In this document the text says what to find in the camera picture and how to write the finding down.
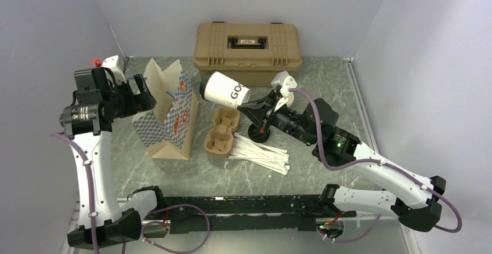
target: blue checkered pattern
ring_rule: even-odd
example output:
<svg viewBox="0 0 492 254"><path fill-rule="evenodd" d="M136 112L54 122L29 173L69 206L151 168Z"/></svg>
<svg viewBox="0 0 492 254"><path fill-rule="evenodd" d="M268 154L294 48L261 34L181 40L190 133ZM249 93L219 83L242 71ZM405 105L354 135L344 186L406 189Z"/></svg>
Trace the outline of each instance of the blue checkered pattern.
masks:
<svg viewBox="0 0 492 254"><path fill-rule="evenodd" d="M189 82L189 78L183 70L181 71L181 77L186 78ZM178 93L184 92L181 90L180 82L181 81L177 81L178 87L175 89ZM189 122L191 120L192 92L186 95L175 95L176 100L172 103L172 107L162 124L152 111L148 111L147 114L133 122L135 131L137 131L137 134L140 136L145 147L152 146L162 141L168 141L178 148L183 147L188 132ZM186 122L183 122L183 115L185 115L185 113L187 113L188 118ZM175 132L176 120L178 120L178 129Z"/></svg>

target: white paper cup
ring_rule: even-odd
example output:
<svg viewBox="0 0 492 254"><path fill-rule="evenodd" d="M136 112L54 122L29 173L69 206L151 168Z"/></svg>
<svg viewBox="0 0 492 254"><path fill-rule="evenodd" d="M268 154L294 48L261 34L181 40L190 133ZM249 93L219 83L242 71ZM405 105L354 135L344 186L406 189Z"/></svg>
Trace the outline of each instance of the white paper cup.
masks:
<svg viewBox="0 0 492 254"><path fill-rule="evenodd" d="M251 91L243 84L223 75L219 71L211 71L200 83L200 94L209 100L236 109L249 101Z"/></svg>

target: brown cup holder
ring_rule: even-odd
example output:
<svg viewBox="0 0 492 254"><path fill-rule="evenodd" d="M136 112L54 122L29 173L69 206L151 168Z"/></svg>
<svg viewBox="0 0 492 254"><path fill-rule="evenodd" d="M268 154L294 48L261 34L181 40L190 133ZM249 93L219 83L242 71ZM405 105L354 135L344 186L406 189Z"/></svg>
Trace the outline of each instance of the brown cup holder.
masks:
<svg viewBox="0 0 492 254"><path fill-rule="evenodd" d="M214 128L207 133L204 147L207 154L226 157L234 142L233 132L239 126L240 113L236 109L221 106L215 110L212 122Z"/></svg>

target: brown plastic case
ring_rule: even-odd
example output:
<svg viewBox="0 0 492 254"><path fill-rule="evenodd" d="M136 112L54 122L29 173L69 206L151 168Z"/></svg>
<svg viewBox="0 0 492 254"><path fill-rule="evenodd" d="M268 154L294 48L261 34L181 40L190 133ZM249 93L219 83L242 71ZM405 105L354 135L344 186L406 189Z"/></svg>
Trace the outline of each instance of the brown plastic case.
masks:
<svg viewBox="0 0 492 254"><path fill-rule="evenodd" d="M214 128L207 133L204 147L207 154L226 157L230 154L234 143L232 134L239 126L240 113L236 109L221 106L215 110L212 122Z"/></svg>
<svg viewBox="0 0 492 254"><path fill-rule="evenodd" d="M202 78L218 70L245 86L271 86L278 72L301 67L297 29L282 23L202 23L193 63Z"/></svg>

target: gray marble surface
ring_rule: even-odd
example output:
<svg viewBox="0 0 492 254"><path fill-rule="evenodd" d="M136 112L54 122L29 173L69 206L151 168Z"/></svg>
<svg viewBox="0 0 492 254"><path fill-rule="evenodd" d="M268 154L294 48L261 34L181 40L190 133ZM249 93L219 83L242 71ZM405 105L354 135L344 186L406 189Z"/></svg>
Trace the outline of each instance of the gray marble surface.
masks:
<svg viewBox="0 0 492 254"><path fill-rule="evenodd" d="M165 69L176 57L154 58ZM200 75L191 57L180 57L191 84L198 87ZM143 73L148 57L131 58L126 75ZM337 126L367 142L361 116L357 108L354 87L342 58L306 57L301 69L294 75L299 88L313 98L322 97L339 115ZM252 88L251 100L266 95L270 88ZM308 101L296 95L291 108L302 112ZM272 129L267 145L284 148L290 155L291 169L286 176L252 162L226 160L205 153L203 143L212 129L212 115L219 105L200 99L190 160L152 159L139 140L132 118L113 123L112 167L115 190L126 197L133 190L158 185L165 196L217 195L281 195L319 194L327 183L336 183L356 189L379 189L377 185L350 172L330 172L311 155L312 146L306 147L296 139ZM241 117L238 133L247 136L250 122Z"/></svg>

